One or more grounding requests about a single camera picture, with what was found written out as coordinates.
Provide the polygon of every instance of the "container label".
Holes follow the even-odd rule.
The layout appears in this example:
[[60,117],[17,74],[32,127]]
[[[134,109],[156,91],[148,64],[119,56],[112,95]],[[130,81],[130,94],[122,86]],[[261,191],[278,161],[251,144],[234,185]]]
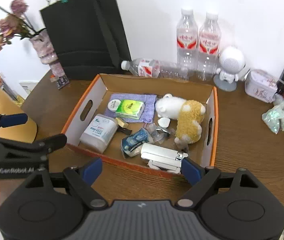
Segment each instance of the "container label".
[[276,80],[273,78],[273,76],[271,76],[270,74],[268,74],[265,71],[262,71],[262,70],[252,71],[251,72],[251,78],[256,83],[259,83],[263,86],[271,87],[274,90],[278,89],[278,86],[276,84]]
[[200,33],[199,51],[206,54],[216,55],[220,46],[220,38],[212,33]]
[[153,76],[153,73],[155,73],[159,69],[159,64],[156,64],[155,66],[150,66],[150,62],[152,60],[143,59],[138,65],[138,73],[140,77],[156,77]]
[[198,34],[195,30],[185,29],[177,30],[178,48],[182,49],[196,49]]
[[112,137],[114,122],[102,116],[96,116],[89,126],[85,129],[85,133],[100,139],[105,144],[108,144]]

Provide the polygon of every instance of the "white speaker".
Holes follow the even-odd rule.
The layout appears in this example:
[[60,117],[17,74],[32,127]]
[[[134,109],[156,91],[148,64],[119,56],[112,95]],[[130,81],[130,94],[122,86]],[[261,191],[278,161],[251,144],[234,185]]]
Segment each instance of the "white speaker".
[[225,48],[219,56],[220,66],[216,69],[213,80],[215,85],[224,91],[234,91],[239,80],[238,73],[245,67],[243,53],[233,47]]

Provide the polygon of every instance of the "white stapler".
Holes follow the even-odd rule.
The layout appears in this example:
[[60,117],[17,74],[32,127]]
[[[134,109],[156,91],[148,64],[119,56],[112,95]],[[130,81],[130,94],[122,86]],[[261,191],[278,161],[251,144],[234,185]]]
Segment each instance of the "white stapler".
[[187,153],[144,143],[141,150],[141,158],[148,162],[148,166],[154,170],[164,169],[167,172],[179,174],[181,172],[182,159],[188,157]]

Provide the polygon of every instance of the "box handle hole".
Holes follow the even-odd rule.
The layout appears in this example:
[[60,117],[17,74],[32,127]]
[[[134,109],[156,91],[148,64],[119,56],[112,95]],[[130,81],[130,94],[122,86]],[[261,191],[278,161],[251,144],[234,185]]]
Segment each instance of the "box handle hole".
[[86,104],[86,106],[84,107],[82,113],[80,114],[80,120],[84,121],[85,118],[87,117],[88,113],[90,112],[91,108],[93,106],[93,101],[89,100]]
[[209,134],[208,134],[208,141],[206,143],[206,145],[209,145],[211,142],[211,137],[212,137],[212,124],[213,124],[213,120],[212,118],[209,121]]

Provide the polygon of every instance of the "blue gripper pad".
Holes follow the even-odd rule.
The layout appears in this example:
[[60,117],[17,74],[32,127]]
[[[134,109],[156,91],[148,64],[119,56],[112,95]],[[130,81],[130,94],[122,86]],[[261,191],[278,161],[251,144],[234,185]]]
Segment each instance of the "blue gripper pad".
[[27,114],[11,114],[11,115],[3,115],[0,118],[0,126],[1,127],[10,127],[19,124],[25,124],[27,122]]
[[202,178],[201,171],[202,169],[196,163],[191,163],[188,158],[183,158],[181,163],[181,173],[187,179],[187,181],[193,186],[197,182],[199,182]]
[[102,159],[93,158],[83,170],[82,179],[88,184],[92,185],[95,180],[102,173]]

